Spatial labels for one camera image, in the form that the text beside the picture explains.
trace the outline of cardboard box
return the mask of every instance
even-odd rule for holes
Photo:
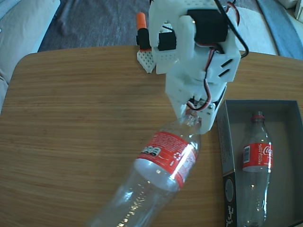
[[[225,227],[238,227],[242,198],[243,140],[251,114],[262,111],[274,146],[274,168],[263,227],[303,223],[303,125],[296,101],[226,100],[217,114],[222,155]]]

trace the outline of coca-cola bottle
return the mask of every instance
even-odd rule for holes
[[[261,111],[251,117],[243,148],[241,227],[261,227],[267,216],[267,190],[273,167],[273,145]]]
[[[200,118],[190,111],[155,133],[111,201],[87,226],[149,226],[182,187],[194,165],[200,149],[200,127]]]

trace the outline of orange cap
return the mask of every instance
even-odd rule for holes
[[[145,14],[142,12],[137,13],[137,30],[141,28],[147,28]]]

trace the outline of robotic arm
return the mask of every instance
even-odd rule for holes
[[[217,0],[153,0],[151,50],[137,54],[148,72],[156,66],[157,74],[166,73],[166,93],[178,118],[187,106],[197,111],[203,122],[201,134],[211,129],[241,59],[235,42],[239,34],[231,29],[236,21],[227,19]],[[151,60],[149,68],[143,61],[146,57]]]

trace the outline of wire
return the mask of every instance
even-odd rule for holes
[[[187,106],[190,109],[194,110],[194,111],[201,111],[201,110],[206,109],[209,106],[209,104],[212,100],[212,94],[210,92],[209,85],[208,85],[208,82],[207,82],[207,70],[209,68],[209,65],[210,65],[212,59],[213,59],[215,51],[216,51],[215,48],[210,49],[209,54],[208,54],[208,59],[207,59],[207,62],[206,62],[205,68],[204,68],[204,71],[205,71],[204,88],[205,88],[205,91],[206,91],[206,94],[207,94],[207,99],[206,99],[205,103],[201,107],[195,108],[195,106],[190,101],[187,102]]]
[[[235,36],[238,38],[238,40],[240,41],[240,43],[243,45],[245,53],[241,55],[241,58],[245,58],[250,50],[247,46],[247,44],[245,43],[245,41],[242,39],[242,37],[239,35],[239,33],[237,32],[237,30],[235,29],[234,25],[232,24],[231,20],[229,19],[229,17],[227,16],[226,12],[224,11],[221,3],[219,2],[219,0],[214,0],[220,13],[222,14],[222,16],[225,18],[228,26],[230,27],[230,29],[232,30],[232,32],[235,34]]]
[[[214,44],[201,44],[201,43],[197,43],[196,42],[196,45],[199,46],[199,47],[210,47],[210,48],[214,47],[221,54],[224,54],[223,47],[220,44],[218,44],[218,43],[214,43]]]
[[[239,23],[240,23],[240,14],[239,14],[239,11],[238,11],[237,7],[235,7],[234,4],[232,4],[230,1],[228,1],[227,2],[227,10],[226,10],[226,12],[228,12],[229,7],[232,8],[233,11],[235,12],[236,18],[237,18],[237,25],[239,26]]]
[[[170,27],[167,27],[167,26],[162,26],[163,28],[167,29],[167,30],[170,30],[170,31],[173,31],[174,29],[170,28]]]

